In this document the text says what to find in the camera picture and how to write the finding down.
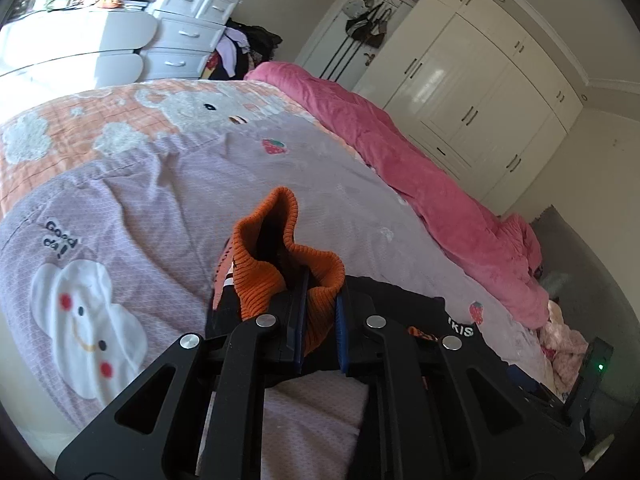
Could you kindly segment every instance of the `pile of clothes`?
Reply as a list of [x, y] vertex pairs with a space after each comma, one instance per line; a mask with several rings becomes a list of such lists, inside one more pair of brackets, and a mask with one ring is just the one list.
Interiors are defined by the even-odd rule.
[[250, 70], [273, 59], [282, 38], [258, 25], [229, 20], [216, 51], [207, 61], [203, 79], [242, 80]]

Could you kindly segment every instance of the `pink blanket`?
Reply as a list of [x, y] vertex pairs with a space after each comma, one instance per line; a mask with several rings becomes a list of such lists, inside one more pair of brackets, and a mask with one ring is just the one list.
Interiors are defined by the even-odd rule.
[[263, 63], [245, 79], [276, 86], [344, 139], [411, 204], [452, 261], [524, 326], [544, 325], [548, 295], [531, 275], [542, 254], [520, 216], [496, 218], [406, 140], [386, 112], [336, 83], [283, 62]]

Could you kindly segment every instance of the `white chest of drawers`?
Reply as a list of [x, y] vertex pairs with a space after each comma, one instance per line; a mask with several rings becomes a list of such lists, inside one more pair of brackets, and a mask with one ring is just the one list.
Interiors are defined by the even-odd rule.
[[197, 79], [240, 0], [156, 0], [147, 12], [158, 20], [153, 40], [140, 52], [140, 81]]

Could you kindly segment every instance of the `smiling cloud print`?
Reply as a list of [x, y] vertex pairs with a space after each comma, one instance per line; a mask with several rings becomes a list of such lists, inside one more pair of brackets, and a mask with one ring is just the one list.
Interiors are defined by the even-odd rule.
[[104, 265], [76, 260], [44, 264], [31, 283], [31, 312], [51, 338], [56, 368], [83, 399], [104, 407], [142, 371], [146, 335], [139, 320], [111, 303]]

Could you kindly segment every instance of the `door frame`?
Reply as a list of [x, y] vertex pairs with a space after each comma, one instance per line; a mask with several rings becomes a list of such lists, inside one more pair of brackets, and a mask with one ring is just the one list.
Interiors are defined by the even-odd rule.
[[[294, 61], [296, 65], [304, 66], [307, 60], [311, 57], [313, 51], [316, 49], [316, 46], [318, 46], [318, 43], [320, 43], [322, 37], [329, 30], [329, 27], [331, 27], [335, 17], [340, 13], [348, 1], [349, 0], [335, 0], [334, 3], [332, 3], [331, 7], [329, 7], [325, 15], [322, 17], [322, 20], [320, 20], [320, 23], [318, 23], [318, 26], [311, 33], [311, 36], [309, 36], [309, 39], [306, 40], [305, 45], [300, 50], [300, 53]], [[413, 0], [401, 1], [411, 7], [415, 7], [416, 4]]]

